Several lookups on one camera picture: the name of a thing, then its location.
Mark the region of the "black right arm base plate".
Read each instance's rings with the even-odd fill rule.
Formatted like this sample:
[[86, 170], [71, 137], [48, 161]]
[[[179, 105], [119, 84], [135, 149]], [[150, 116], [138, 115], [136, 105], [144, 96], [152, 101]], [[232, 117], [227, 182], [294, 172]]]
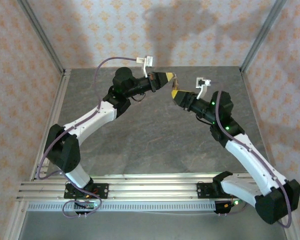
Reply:
[[199, 199], [231, 199], [235, 195], [224, 192], [221, 185], [215, 182], [202, 182], [196, 184], [196, 193]]

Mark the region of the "aluminium corner post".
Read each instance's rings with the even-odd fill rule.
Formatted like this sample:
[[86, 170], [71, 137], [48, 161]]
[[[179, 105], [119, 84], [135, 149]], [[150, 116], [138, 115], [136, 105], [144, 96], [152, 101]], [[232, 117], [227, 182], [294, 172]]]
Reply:
[[38, 20], [33, 8], [31, 7], [29, 1], [28, 0], [16, 0], [16, 1], [20, 6], [20, 8], [22, 9], [22, 11], [24, 12], [25, 16], [28, 18], [30, 25], [35, 31], [44, 49], [47, 51], [50, 59], [52, 60], [53, 65], [56, 67], [57, 71], [63, 76], [65, 69], [56, 51], [54, 50], [48, 36], [46, 35], [44, 28], [42, 27], [40, 21]]
[[258, 50], [262, 46], [286, 2], [287, 0], [275, 0], [274, 5], [271, 7], [264, 23], [260, 28], [260, 31], [258, 32], [251, 48], [249, 49], [242, 65], [239, 68], [241, 74], [245, 73], [249, 69], [249, 66], [257, 55]]

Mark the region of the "aluminium frame leg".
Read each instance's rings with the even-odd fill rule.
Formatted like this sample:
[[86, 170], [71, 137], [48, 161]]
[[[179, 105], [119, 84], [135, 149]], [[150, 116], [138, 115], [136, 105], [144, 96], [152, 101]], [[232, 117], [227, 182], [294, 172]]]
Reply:
[[300, 240], [300, 226], [298, 223], [298, 210], [291, 212], [291, 225], [289, 228], [285, 228], [279, 224], [284, 230], [286, 240]]
[[18, 240], [28, 210], [28, 201], [16, 201], [3, 240]]

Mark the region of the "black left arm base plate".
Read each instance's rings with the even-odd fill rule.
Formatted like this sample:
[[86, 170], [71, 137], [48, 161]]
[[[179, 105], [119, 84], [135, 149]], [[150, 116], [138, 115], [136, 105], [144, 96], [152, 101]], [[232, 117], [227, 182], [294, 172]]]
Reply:
[[[84, 188], [85, 191], [90, 192], [101, 199], [108, 198], [109, 184], [108, 183], [91, 183]], [[76, 189], [71, 183], [65, 184], [65, 191], [63, 197], [65, 199], [75, 199], [75, 200], [89, 200], [95, 199], [95, 196], [91, 194], [84, 193]]]

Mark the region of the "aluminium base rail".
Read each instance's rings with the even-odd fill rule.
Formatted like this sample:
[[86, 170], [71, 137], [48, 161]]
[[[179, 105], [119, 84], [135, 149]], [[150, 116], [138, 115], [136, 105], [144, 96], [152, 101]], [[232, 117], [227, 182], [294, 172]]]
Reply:
[[[115, 174], [94, 177], [93, 181], [108, 184], [107, 201], [194, 201], [198, 198], [197, 183], [211, 183], [217, 173]], [[63, 201], [66, 180], [24, 181], [16, 194], [18, 201]]]

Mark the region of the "aluminium side rail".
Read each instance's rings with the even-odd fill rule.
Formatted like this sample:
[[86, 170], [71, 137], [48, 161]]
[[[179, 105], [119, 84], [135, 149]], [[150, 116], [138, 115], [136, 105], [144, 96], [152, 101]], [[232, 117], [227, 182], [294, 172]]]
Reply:
[[64, 71], [64, 73], [61, 77], [61, 80], [59, 82], [58, 88], [55, 92], [53, 104], [52, 104], [52, 107], [51, 107], [50, 112], [49, 112], [49, 118], [48, 118], [48, 121], [47, 121], [47, 125], [45, 127], [45, 131], [44, 131], [43, 137], [41, 139], [41, 143], [40, 143], [40, 146], [39, 146], [39, 149], [38, 149], [38, 153], [37, 153], [36, 158], [34, 160], [34, 167], [32, 168], [32, 172], [31, 172], [31, 175], [30, 175], [30, 178], [29, 178], [29, 180], [31, 182], [36, 179], [37, 168], [38, 168], [39, 163], [41, 162], [41, 159], [42, 159], [43, 154], [44, 154], [49, 129], [52, 125], [56, 124], [59, 120], [59, 116], [60, 116], [60, 112], [61, 112], [61, 109], [62, 109], [64, 98], [65, 98], [67, 86], [68, 86], [68, 83], [69, 83], [69, 80], [70, 80], [71, 72], [72, 72], [71, 68], [65, 69], [65, 71]]
[[253, 116], [256, 122], [256, 127], [257, 127], [257, 135], [260, 138], [258, 145], [261, 145], [260, 147], [256, 146], [256, 148], [259, 150], [259, 152], [266, 158], [266, 160], [274, 167], [276, 167], [276, 162], [274, 160], [274, 156], [271, 152], [271, 148], [269, 145], [269, 141], [263, 136], [263, 121], [261, 119], [260, 113], [258, 111], [258, 107], [257, 107], [257, 102], [256, 99], [253, 95], [253, 90], [251, 87], [251, 84], [249, 82], [248, 79], [248, 75], [245, 72], [241, 73], [241, 78], [242, 81], [244, 83], [248, 98], [249, 98], [249, 102], [251, 105], [251, 109], [253, 112]]

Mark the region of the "small controller board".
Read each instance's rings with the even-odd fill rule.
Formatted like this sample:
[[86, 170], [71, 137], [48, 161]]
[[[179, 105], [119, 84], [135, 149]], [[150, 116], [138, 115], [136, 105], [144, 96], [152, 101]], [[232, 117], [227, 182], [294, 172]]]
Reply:
[[216, 201], [215, 210], [218, 216], [230, 216], [243, 212], [247, 207], [247, 203], [242, 200], [224, 200]]
[[74, 201], [74, 210], [77, 215], [89, 216], [94, 214], [102, 206], [101, 202], [96, 201]]

